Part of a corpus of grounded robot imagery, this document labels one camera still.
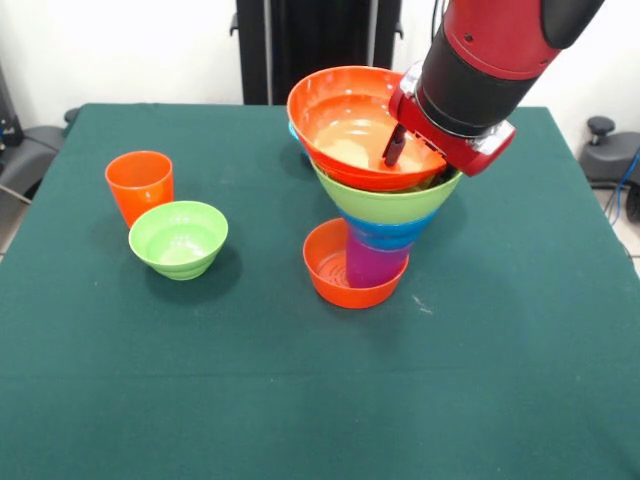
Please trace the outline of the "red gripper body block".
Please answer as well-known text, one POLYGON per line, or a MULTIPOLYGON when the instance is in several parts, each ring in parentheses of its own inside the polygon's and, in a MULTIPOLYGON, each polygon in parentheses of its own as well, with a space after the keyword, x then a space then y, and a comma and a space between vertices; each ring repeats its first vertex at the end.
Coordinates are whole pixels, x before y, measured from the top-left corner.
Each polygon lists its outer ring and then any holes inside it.
POLYGON ((431 120, 418 103, 422 67, 414 63, 401 77, 389 100, 389 113, 409 132, 440 153, 447 164, 467 176, 483 172, 513 141, 516 129, 507 120, 479 136, 460 136, 431 120))

